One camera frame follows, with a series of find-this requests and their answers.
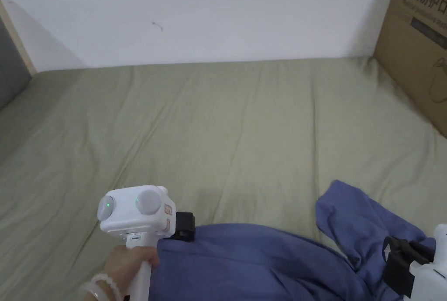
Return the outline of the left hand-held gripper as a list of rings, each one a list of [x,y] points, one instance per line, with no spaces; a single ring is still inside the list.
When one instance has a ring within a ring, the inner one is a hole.
[[[163,186],[142,185],[107,192],[99,202],[100,228],[127,248],[157,247],[162,239],[192,242],[195,217],[178,212]]]

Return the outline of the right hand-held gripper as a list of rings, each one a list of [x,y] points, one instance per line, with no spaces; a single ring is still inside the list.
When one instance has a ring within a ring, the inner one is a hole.
[[[392,236],[383,242],[383,281],[405,301],[447,299],[447,225],[434,230],[435,249]]]

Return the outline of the person's left hand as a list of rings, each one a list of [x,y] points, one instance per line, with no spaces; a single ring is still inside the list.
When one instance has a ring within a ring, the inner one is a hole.
[[[103,272],[124,293],[131,285],[133,278],[137,275],[143,263],[157,266],[159,262],[158,252],[154,247],[137,246],[126,248],[126,246],[118,246],[108,256]]]

